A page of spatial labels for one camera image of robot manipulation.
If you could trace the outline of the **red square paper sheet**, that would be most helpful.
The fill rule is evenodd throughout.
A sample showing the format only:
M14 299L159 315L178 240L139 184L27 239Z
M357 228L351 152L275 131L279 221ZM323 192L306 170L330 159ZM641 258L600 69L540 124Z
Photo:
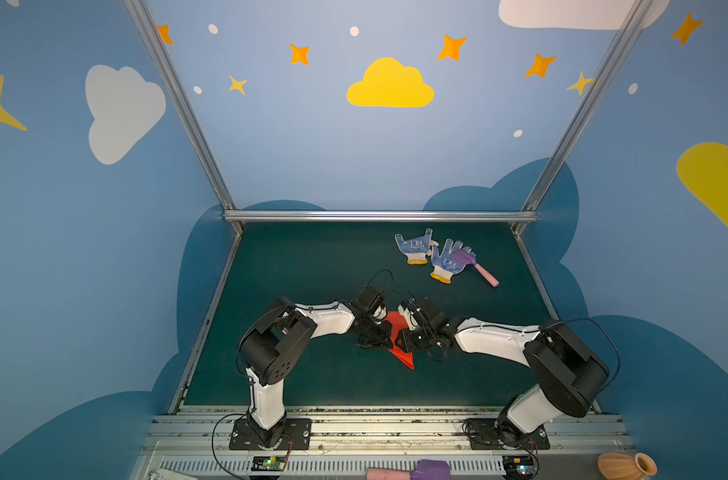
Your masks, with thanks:
M404 332L410 332L406 319L401 313L393 311L387 314L386 320L392 325L390 335L392 347L389 349L389 352L400 360L406 367L414 370L414 356L406 349L404 340Z

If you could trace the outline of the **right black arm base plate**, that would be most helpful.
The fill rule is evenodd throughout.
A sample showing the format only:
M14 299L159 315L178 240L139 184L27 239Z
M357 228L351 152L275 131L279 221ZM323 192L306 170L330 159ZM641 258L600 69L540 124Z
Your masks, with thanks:
M551 443L543 425L523 433L513 424L497 418L468 418L462 431L473 450L549 450Z

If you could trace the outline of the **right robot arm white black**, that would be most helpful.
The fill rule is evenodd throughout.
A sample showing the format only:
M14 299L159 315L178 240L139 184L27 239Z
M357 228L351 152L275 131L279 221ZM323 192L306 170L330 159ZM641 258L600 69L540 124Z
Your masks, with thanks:
M427 298L405 300L398 311L407 328L396 344L407 351L454 349L530 369L536 385L509 402L495 420L500 442L518 440L561 415L586 416L610 382L609 366L565 321L523 327L449 318Z

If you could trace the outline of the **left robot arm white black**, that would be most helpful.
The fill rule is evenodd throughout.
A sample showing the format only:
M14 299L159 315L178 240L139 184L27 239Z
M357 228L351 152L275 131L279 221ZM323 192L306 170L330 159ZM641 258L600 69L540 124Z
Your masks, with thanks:
M311 340L328 335L358 336L363 348L390 349L393 325L384 295L364 287L351 300L321 305L295 303L281 297L243 335L238 359L250 384L247 423L265 442L283 433L286 408L284 380Z

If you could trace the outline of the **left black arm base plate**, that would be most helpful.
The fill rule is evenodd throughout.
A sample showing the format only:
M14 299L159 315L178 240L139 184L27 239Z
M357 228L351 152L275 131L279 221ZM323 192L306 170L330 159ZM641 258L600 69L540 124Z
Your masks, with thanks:
M308 450L311 433L309 418L284 419L270 429L263 429L248 417L235 422L228 448L232 451Z

